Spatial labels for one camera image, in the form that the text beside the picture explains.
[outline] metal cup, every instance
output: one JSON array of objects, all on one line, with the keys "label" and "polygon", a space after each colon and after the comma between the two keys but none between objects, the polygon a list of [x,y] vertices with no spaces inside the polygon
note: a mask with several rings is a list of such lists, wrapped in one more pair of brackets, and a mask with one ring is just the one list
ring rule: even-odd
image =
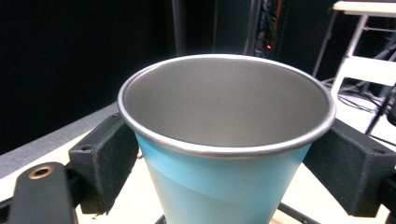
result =
[{"label": "metal cup", "polygon": [[169,224],[268,223],[335,116],[311,76],[237,55],[156,63],[124,83],[118,105]]}]

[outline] black panel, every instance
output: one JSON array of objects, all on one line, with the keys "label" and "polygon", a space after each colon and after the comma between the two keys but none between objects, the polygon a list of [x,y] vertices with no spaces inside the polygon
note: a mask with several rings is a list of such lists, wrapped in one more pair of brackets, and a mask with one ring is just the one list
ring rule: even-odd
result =
[{"label": "black panel", "polygon": [[185,0],[186,53],[213,52],[214,0]]},{"label": "black panel", "polygon": [[285,0],[273,59],[312,74],[332,17],[334,0]]},{"label": "black panel", "polygon": [[[217,0],[217,2],[215,52],[244,54],[247,39],[252,41],[256,37],[257,25],[253,25],[254,29],[249,30],[249,23],[252,17],[251,22],[257,24],[256,12],[259,8],[259,1]],[[253,11],[250,11],[251,4],[254,4]]]},{"label": "black panel", "polygon": [[0,154],[115,102],[167,52],[163,1],[1,1]]}]

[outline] metal rim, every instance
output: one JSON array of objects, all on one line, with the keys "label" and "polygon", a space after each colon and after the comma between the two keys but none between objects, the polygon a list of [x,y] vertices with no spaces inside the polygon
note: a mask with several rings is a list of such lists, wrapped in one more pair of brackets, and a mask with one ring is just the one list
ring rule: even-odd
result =
[{"label": "metal rim", "polygon": [[[176,61],[183,61],[183,60],[190,60],[190,59],[202,59],[202,58],[221,58],[221,59],[238,59],[238,60],[248,60],[248,61],[257,61],[257,62],[264,62],[270,63],[273,65],[277,65],[283,68],[286,68],[290,71],[296,72],[300,76],[306,78],[307,80],[311,81],[324,96],[324,99],[327,101],[327,105],[329,106],[328,112],[325,115],[323,121],[314,128],[311,132],[302,134],[299,137],[294,139],[290,139],[285,142],[276,143],[272,145],[265,145],[260,147],[212,147],[212,146],[203,146],[197,145],[192,143],[187,143],[179,140],[175,140],[161,134],[155,133],[140,123],[138,123],[134,118],[129,115],[128,111],[125,107],[125,92],[127,91],[130,84],[136,80],[137,78],[141,77],[142,75],[146,74],[150,70],[153,70],[163,64],[172,63]],[[118,108],[120,114],[125,119],[126,123],[138,134],[142,135],[143,137],[147,138],[149,141],[152,141],[162,147],[170,148],[175,151],[179,151],[182,153],[198,155],[203,157],[222,157],[222,158],[234,158],[234,159],[245,159],[245,158],[256,158],[259,156],[267,156],[267,155],[275,155],[279,153],[284,153],[288,151],[292,151],[296,148],[306,146],[307,144],[315,141],[323,134],[325,134],[330,127],[335,118],[336,107],[333,98],[330,95],[330,92],[322,86],[317,80],[309,76],[307,73],[296,69],[294,67],[285,65],[283,63],[277,63],[274,61],[269,61],[265,59],[250,57],[250,56],[242,56],[242,55],[228,55],[228,54],[206,54],[206,55],[193,55],[187,57],[180,57],[175,59],[166,60],[160,63],[155,63],[147,68],[144,68],[133,76],[131,76],[121,87],[119,95],[118,95]]]}]

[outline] light blue cup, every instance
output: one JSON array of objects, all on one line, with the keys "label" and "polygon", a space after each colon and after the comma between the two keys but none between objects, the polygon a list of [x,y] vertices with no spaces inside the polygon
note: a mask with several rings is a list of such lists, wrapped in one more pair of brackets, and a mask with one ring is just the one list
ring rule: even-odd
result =
[{"label": "light blue cup", "polygon": [[268,223],[335,115],[309,75],[237,55],[156,63],[125,82],[118,104],[169,224]]}]

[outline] black foam block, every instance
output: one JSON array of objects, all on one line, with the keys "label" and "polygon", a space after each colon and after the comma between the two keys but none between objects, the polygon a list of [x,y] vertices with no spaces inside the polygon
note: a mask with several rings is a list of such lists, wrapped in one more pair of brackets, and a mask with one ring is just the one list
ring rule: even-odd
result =
[{"label": "black foam block", "polygon": [[336,120],[312,144],[304,164],[349,215],[375,217],[376,193],[381,180],[392,176],[396,153]]},{"label": "black foam block", "polygon": [[110,211],[131,173],[138,149],[134,131],[115,114],[69,150],[70,167],[84,180],[83,213]]}]

